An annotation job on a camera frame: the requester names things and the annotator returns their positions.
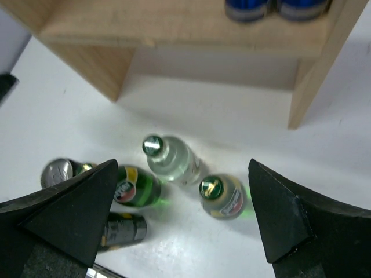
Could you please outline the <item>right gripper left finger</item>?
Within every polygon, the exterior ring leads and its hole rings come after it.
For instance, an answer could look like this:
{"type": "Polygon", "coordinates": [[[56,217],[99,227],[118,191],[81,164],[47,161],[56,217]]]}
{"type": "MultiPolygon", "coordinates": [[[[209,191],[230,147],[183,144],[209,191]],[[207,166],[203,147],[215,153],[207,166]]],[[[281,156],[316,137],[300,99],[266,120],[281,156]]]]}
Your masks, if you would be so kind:
{"type": "Polygon", "coordinates": [[[111,159],[1,203],[1,277],[85,277],[96,259],[117,173],[111,159]]]}

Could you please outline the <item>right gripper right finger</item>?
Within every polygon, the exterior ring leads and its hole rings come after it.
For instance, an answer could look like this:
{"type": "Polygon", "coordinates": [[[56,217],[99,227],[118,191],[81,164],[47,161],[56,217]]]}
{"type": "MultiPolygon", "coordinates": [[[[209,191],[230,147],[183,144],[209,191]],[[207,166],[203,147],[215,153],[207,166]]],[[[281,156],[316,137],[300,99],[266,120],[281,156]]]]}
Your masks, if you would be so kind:
{"type": "Polygon", "coordinates": [[[370,210],[248,166],[252,204],[275,277],[370,277],[370,210]]]}

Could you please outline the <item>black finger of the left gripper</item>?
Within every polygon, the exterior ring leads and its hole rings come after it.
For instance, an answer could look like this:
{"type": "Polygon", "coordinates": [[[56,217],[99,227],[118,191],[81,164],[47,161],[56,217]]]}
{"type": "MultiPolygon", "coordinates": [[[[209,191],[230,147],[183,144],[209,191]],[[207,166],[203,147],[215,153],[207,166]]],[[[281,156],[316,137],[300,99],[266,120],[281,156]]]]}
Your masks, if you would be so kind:
{"type": "Polygon", "coordinates": [[[18,79],[12,74],[1,74],[0,76],[0,103],[2,104],[8,94],[18,83],[18,79]]]}

